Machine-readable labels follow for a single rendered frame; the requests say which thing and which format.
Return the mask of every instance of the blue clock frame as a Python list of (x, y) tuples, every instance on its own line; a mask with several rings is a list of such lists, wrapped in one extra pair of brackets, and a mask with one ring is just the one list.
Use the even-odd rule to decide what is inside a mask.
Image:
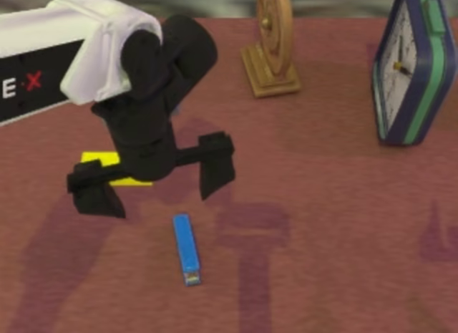
[[(403, 2), (406, 2), (411, 19), (417, 64), (398, 114), (389, 128), (379, 64)], [(372, 94), (380, 141), (389, 145), (422, 142), (453, 85), (456, 71), (456, 49), (442, 0), (394, 0), (372, 70)]]

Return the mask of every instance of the wooden stand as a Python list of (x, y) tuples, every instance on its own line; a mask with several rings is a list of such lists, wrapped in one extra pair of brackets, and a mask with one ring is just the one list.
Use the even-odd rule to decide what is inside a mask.
[(257, 0), (261, 40), (242, 49), (242, 60), (255, 97), (301, 89), (291, 63), (293, 13), (290, 0)]

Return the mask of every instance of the wooden table top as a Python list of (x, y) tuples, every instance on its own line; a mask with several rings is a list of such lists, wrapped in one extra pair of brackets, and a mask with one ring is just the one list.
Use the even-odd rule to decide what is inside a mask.
[[(230, 133), (237, 179), (202, 203), (190, 166), (117, 190), (126, 221), (79, 216), (65, 175), (82, 151), (112, 149), (104, 125), (67, 105), (2, 127), (0, 332), (455, 332), (457, 88), (422, 145), (385, 148), (369, 78), (383, 19), (297, 19), (303, 91), (264, 100), (240, 58), (255, 22), (201, 22), (220, 59), (174, 126), (182, 146)], [(180, 211), (203, 267), (194, 288)]]

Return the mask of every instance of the clock face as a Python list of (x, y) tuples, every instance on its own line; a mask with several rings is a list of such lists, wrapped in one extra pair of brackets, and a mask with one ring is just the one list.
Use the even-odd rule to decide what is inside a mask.
[(396, 118), (416, 66), (416, 45), (409, 11), (404, 1), (397, 11), (385, 49), (381, 55), (381, 96), (389, 129)]

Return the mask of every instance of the white robot link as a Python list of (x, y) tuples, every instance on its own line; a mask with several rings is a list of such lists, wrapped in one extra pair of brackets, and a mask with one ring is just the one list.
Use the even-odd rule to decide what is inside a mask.
[(208, 32), (186, 16), (161, 24), (116, 0), (53, 0), (0, 16), (0, 125), (67, 102), (95, 102), (120, 157), (76, 164), (67, 190), (83, 214), (125, 217), (109, 182), (158, 181), (200, 163), (203, 200), (235, 179), (229, 135), (178, 149), (170, 115), (217, 61)]

